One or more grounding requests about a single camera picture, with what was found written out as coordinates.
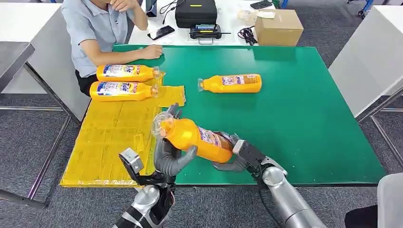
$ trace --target light blue shirt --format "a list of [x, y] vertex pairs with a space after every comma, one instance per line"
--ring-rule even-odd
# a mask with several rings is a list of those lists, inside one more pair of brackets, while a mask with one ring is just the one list
[[61, 12], [71, 37], [71, 58], [81, 77], [95, 74], [96, 66], [80, 47], [87, 39], [98, 41], [103, 52], [112, 51], [114, 44], [123, 44], [128, 31], [127, 17], [133, 20], [132, 10], [118, 12], [110, 4], [108, 11], [90, 0], [64, 0]]

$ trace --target gray carpet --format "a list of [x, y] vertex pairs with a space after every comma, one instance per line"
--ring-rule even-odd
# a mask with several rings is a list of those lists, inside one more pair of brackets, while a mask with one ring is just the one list
[[[355, 14], [364, 1], [290, 0], [305, 28], [301, 46], [315, 46], [329, 66], [361, 22]], [[0, 105], [53, 106], [46, 95], [0, 95]], [[403, 107], [403, 99], [394, 106]], [[27, 195], [65, 114], [0, 112], [0, 189]], [[378, 115], [399, 150], [403, 115]], [[361, 124], [380, 163], [388, 173], [401, 172], [388, 146], [370, 120]], [[36, 210], [0, 199], [0, 224], [5, 228], [111, 227], [133, 201], [134, 189], [62, 188], [58, 182], [74, 146], [79, 128], [70, 123], [35, 199], [49, 202]], [[349, 210], [374, 205], [376, 188], [298, 188], [330, 228], [344, 227]], [[264, 194], [270, 202], [269, 194]], [[185, 188], [176, 191], [176, 206], [167, 228], [274, 227], [256, 188]]]

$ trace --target black bag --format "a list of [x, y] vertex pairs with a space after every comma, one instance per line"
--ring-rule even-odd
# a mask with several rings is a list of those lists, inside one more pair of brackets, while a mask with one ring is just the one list
[[190, 29], [194, 25], [215, 25], [217, 7], [214, 0], [177, 0], [175, 11], [176, 25]]

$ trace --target robotic hand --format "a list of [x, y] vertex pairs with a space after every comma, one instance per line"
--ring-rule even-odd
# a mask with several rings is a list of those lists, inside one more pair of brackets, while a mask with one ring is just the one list
[[[167, 112], [174, 118], [180, 118], [182, 112], [178, 104], [169, 107]], [[119, 154], [130, 177], [139, 185], [145, 185], [135, 196], [134, 202], [114, 224], [113, 228], [160, 228], [169, 217], [175, 204], [173, 186], [176, 175], [189, 164], [197, 154], [197, 147], [191, 146], [181, 156], [168, 140], [157, 138], [154, 152], [156, 171], [149, 176], [139, 174], [144, 168], [138, 154], [131, 148]]]
[[[237, 156], [233, 163], [213, 164], [222, 171], [240, 171], [244, 167], [257, 181], [259, 189], [268, 188], [273, 201], [287, 228], [326, 228], [299, 192], [287, 181], [287, 172], [276, 161], [262, 154], [245, 140], [237, 140], [233, 153]], [[261, 192], [259, 195], [268, 213]], [[280, 223], [274, 218], [278, 227]]]

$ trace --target tide bottle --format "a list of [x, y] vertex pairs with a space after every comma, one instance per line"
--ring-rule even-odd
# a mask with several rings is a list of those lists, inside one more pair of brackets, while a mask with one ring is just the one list
[[94, 82], [89, 93], [95, 101], [141, 101], [157, 97], [158, 87], [141, 82]]
[[257, 93], [262, 88], [262, 78], [258, 74], [215, 75], [209, 79], [198, 80], [199, 91], [213, 93]]
[[102, 65], [96, 69], [100, 82], [144, 82], [160, 77], [159, 67], [143, 65]]
[[154, 118], [152, 132], [183, 151], [195, 145], [198, 156], [213, 162], [225, 163], [232, 156], [232, 145], [224, 137], [197, 126], [190, 119], [175, 119], [169, 112], [161, 112]]

